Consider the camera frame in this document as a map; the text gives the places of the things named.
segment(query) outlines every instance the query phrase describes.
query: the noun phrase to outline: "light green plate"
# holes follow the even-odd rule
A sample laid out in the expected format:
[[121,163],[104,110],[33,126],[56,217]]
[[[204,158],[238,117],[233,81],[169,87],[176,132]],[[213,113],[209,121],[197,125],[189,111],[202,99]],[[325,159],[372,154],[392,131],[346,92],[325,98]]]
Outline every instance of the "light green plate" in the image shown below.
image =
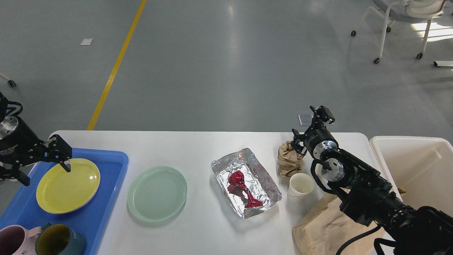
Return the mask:
[[129,189],[127,205],[137,218],[158,222],[177,213],[186,197],[186,179],[178,170],[154,167],[134,180]]

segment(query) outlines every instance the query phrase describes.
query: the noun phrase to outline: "black cable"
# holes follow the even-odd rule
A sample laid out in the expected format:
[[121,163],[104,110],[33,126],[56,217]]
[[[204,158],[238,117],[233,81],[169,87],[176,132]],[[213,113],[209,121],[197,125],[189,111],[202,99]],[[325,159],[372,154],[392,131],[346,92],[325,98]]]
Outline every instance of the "black cable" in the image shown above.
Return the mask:
[[312,166],[310,168],[310,172],[313,176],[313,179],[314,181],[316,182],[316,184],[318,185],[318,187],[320,187],[324,192],[326,193],[329,193],[329,194],[332,194],[332,195],[336,195],[332,190],[326,188],[324,186],[324,184],[321,182],[321,180],[319,179],[318,175],[316,174],[316,165],[317,164],[320,164],[321,166],[323,165],[322,162],[318,159],[313,159],[312,161]]
[[22,110],[24,109],[24,107],[22,106],[22,104],[18,103],[18,102],[13,102],[13,101],[9,101],[8,104],[10,105],[15,105],[17,107],[8,107],[7,110],[10,110],[6,116],[17,116],[19,115]]
[[381,228],[381,225],[378,225],[377,227],[375,227],[375,228],[372,229],[372,230],[368,230],[368,231],[365,232],[365,233],[362,233],[362,234],[360,234],[360,235],[357,235],[357,236],[355,236],[355,237],[353,237],[353,238],[347,240],[342,246],[340,246],[340,248],[337,250],[337,253],[335,253],[335,255],[340,255],[341,252],[342,252],[346,247],[348,247],[348,245],[350,245],[351,243],[353,243],[353,242],[359,240],[360,238],[363,238],[363,237],[365,237],[365,236],[367,236],[367,235],[373,234],[374,232],[378,231],[380,228]]
[[376,250],[377,255],[385,255],[384,251],[382,250],[381,245],[385,245],[388,247],[396,247],[396,242],[387,240],[384,238],[376,238],[374,239],[374,249]]

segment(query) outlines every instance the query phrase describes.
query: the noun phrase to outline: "plate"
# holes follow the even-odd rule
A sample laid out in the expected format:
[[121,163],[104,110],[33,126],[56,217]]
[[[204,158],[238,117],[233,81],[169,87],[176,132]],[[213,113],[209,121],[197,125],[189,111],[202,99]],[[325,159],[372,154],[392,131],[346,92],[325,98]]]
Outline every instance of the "plate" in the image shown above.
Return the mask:
[[69,160],[71,171],[59,164],[52,167],[36,189],[36,201],[46,212],[62,214],[86,205],[96,194],[101,182],[97,166],[84,158]]
[[177,213],[186,197],[186,179],[178,170],[154,167],[134,180],[129,189],[127,205],[140,220],[158,222]]

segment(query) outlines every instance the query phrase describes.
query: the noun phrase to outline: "blue tray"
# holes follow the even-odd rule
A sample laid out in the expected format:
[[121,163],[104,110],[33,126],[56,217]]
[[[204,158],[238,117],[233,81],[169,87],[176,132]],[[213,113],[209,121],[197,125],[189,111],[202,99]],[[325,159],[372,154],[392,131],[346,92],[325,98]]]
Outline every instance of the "blue tray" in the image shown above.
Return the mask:
[[30,171],[30,186],[22,186],[0,218],[0,229],[21,225],[26,229],[45,223],[64,223],[87,239],[84,255],[95,255],[120,191],[129,159],[123,152],[72,149],[73,158],[93,161],[101,173],[101,183],[94,197],[84,207],[66,214],[50,214],[36,201],[36,188],[44,174],[56,163],[39,162]]

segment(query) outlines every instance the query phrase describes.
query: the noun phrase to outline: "chair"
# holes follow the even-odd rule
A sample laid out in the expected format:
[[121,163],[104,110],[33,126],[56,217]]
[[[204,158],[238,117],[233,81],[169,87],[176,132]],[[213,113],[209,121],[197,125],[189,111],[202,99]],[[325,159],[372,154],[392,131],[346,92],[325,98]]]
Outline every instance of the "chair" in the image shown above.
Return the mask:
[[381,9],[382,12],[385,11],[385,14],[378,11],[375,7],[370,6],[367,8],[365,13],[360,20],[360,23],[357,27],[351,32],[351,36],[356,36],[357,30],[365,19],[366,15],[370,10],[378,14],[381,18],[384,19],[382,25],[382,35],[381,35],[381,44],[379,48],[379,54],[373,63],[378,64],[382,58],[382,51],[384,50],[384,40],[386,38],[386,33],[391,31],[392,25],[395,21],[405,22],[405,23],[420,23],[428,21],[426,25],[426,30],[423,38],[423,44],[421,52],[417,54],[417,59],[423,57],[423,53],[426,48],[426,42],[428,40],[429,27],[433,17],[442,13],[443,7],[447,0],[373,0],[374,3]]

